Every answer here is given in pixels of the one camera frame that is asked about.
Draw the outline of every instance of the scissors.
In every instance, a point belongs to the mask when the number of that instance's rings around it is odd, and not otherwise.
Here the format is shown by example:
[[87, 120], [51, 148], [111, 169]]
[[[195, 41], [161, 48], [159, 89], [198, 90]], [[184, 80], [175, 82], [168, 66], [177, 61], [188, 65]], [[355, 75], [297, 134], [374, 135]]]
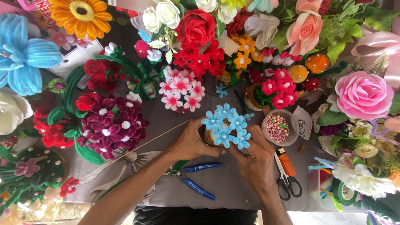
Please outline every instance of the scissors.
[[207, 197], [207, 198], [209, 198], [211, 200], [215, 200], [215, 196], [213, 196], [211, 193], [207, 192], [202, 187], [200, 187], [195, 182], [193, 182], [191, 179], [189, 179], [185, 175], [185, 173], [196, 172], [196, 171], [199, 171], [199, 170], [213, 168], [213, 167], [220, 167], [220, 166], [221, 166], [221, 163], [203, 163], [203, 164], [198, 164], [198, 165], [195, 165], [195, 166], [185, 167], [185, 168], [180, 169], [180, 170], [173, 170], [172, 172], [174, 172], [174, 174], [172, 174], [172, 175], [177, 177], [178, 179], [180, 179], [183, 183], [187, 184], [193, 190], [197, 191], [197, 193], [199, 193], [199, 194], [201, 194], [201, 195], [203, 195], [203, 196], [205, 196], [205, 197]]
[[[296, 180], [296, 178], [290, 177], [285, 173], [285, 170], [283, 169], [283, 166], [280, 163], [278, 155], [276, 154], [276, 152], [274, 153], [275, 153], [275, 161], [280, 171], [280, 179], [276, 183], [278, 184], [278, 188], [279, 186], [283, 186], [283, 188], [286, 190], [286, 193], [288, 194], [287, 198], [283, 198], [282, 195], [279, 193], [279, 197], [284, 201], [288, 201], [290, 199], [290, 193], [292, 193], [293, 197], [295, 198], [300, 197], [303, 193], [300, 183]], [[297, 183], [297, 185], [299, 186], [300, 193], [298, 195], [295, 195], [293, 192], [293, 186], [292, 186], [293, 182]]]

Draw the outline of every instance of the orange pipe cleaner sunflower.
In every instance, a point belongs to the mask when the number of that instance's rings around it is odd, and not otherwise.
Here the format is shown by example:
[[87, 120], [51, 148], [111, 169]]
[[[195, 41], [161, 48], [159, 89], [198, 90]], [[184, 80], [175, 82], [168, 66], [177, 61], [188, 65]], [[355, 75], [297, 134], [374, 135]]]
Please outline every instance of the orange pipe cleaner sunflower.
[[75, 33], [79, 39], [88, 35], [89, 40], [103, 38], [111, 29], [107, 21], [112, 16], [106, 12], [107, 4], [101, 0], [48, 0], [49, 10], [57, 26], [64, 27], [67, 34]]

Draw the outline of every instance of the black scissor handle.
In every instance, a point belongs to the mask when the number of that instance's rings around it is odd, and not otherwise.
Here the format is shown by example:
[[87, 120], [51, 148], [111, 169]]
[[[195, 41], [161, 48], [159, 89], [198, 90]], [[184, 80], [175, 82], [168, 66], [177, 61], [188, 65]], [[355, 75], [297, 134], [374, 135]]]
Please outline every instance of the black scissor handle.
[[278, 182], [276, 182], [278, 184], [278, 190], [279, 190], [279, 186], [283, 186], [283, 189], [286, 191], [286, 193], [288, 194], [287, 198], [283, 198], [282, 195], [279, 192], [279, 197], [284, 200], [284, 201], [288, 201], [290, 200], [290, 190], [289, 188], [286, 186], [285, 181], [281, 178], [278, 180]]
[[[301, 188], [300, 183], [294, 177], [288, 177], [287, 179], [288, 179], [288, 183], [289, 183], [289, 189], [290, 189], [290, 192], [292, 193], [293, 197], [295, 197], [295, 198], [300, 197], [303, 194], [303, 189]], [[293, 182], [295, 182], [299, 186], [300, 193], [298, 195], [295, 195], [293, 192], [293, 186], [292, 186]]]

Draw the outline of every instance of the dark shirt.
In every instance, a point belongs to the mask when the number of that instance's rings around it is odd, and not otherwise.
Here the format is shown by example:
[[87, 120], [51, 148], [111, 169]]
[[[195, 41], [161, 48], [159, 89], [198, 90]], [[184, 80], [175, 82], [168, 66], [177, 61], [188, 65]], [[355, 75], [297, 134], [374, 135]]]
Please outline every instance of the dark shirt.
[[257, 210], [138, 206], [133, 225], [254, 225]]

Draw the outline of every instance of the fern leaf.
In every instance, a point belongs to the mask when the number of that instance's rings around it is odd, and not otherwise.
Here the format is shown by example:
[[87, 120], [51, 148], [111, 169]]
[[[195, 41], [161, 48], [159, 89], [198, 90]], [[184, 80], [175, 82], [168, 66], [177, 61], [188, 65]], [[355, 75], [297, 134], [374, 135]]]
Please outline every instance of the fern leaf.
[[388, 56], [386, 52], [383, 52], [380, 57], [378, 57], [375, 62], [368, 68], [368, 74], [382, 74], [386, 69], [386, 62], [388, 60]]

